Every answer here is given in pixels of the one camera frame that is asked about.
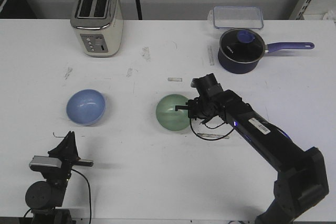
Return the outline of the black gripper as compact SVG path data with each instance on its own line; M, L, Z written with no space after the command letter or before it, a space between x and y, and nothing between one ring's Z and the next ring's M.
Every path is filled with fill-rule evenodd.
M65 154L70 137L70 152ZM55 168L48 176L48 182L67 182L71 177L73 166L92 167L93 160L81 159L78 156L74 131L69 131L62 141L48 152L49 157L57 158L61 161L61 167Z
M186 105L176 105L175 111L178 110L188 110L189 119L210 120L218 115L214 103L200 97L188 100Z

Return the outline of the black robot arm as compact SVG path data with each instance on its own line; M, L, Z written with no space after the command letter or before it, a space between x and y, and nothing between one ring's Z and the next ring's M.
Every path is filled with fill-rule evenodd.
M62 209L74 166L92 167L93 161L78 155L75 133L70 131L47 156L35 155L29 163L32 171L45 179L30 185L25 202L33 214L32 223L76 223L69 209Z
M212 73L194 78L191 87L199 96L175 110L186 110L190 120L201 119L203 124L219 116L278 173L275 198L255 223L293 223L329 193L324 157L316 147L302 150L234 91L223 90Z

